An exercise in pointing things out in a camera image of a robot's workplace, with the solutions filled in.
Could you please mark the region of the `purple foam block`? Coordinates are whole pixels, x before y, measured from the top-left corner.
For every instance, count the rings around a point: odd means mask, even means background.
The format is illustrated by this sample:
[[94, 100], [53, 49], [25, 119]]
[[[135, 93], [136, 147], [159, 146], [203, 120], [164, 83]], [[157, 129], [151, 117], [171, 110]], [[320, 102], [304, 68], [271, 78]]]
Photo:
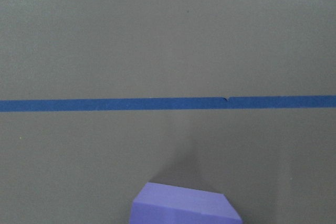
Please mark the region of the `purple foam block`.
[[148, 182], [132, 202], [129, 223], [243, 223], [223, 194]]

